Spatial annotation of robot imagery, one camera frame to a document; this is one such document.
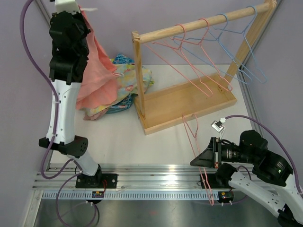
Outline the blue floral skirt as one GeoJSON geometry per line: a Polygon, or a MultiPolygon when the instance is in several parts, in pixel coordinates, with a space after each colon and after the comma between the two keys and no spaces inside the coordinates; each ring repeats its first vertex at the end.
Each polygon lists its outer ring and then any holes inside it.
{"type": "Polygon", "coordinates": [[[116,73],[118,91],[117,99],[111,105],[115,105],[122,101],[128,94],[136,94],[135,87],[135,75],[134,70],[134,60],[119,53],[114,59],[111,59],[112,63],[117,66],[116,73]]]}

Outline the coral pink skirt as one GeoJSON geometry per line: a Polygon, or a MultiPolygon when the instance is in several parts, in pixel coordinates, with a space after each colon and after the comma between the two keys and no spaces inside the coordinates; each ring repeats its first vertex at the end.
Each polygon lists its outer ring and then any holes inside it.
{"type": "Polygon", "coordinates": [[[77,97],[76,109],[96,108],[109,105],[117,99],[116,66],[110,61],[104,48],[95,37],[94,30],[84,10],[81,11],[90,29],[87,35],[89,48],[88,64],[84,70],[83,81],[77,97]]]}

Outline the pastel floral skirt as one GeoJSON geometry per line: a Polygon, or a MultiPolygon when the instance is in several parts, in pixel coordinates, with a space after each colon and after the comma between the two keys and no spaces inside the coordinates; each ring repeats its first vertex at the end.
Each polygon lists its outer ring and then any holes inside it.
{"type": "Polygon", "coordinates": [[[85,121],[97,120],[105,114],[115,114],[129,109],[138,96],[134,64],[117,64],[117,99],[110,105],[101,105],[94,109],[85,108],[85,121]]]}

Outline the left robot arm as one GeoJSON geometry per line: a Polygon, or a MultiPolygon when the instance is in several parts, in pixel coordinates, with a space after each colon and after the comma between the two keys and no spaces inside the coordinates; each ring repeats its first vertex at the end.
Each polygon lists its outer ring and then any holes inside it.
{"type": "Polygon", "coordinates": [[[90,30],[79,11],[55,13],[50,25],[52,58],[49,77],[54,92],[49,130],[38,144],[59,151],[79,165],[82,173],[77,177],[77,188],[97,188],[103,181],[101,166],[87,151],[88,139],[74,133],[76,99],[88,63],[86,37],[90,30]]]}

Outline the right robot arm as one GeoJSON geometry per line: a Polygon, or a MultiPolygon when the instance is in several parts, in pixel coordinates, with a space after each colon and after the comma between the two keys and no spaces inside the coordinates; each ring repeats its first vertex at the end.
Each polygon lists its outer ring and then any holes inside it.
{"type": "Polygon", "coordinates": [[[303,225],[303,198],[294,170],[282,156],[267,148],[255,130],[244,131],[239,144],[212,137],[191,166],[213,168],[215,183],[232,188],[266,208],[282,227],[303,225]]]}

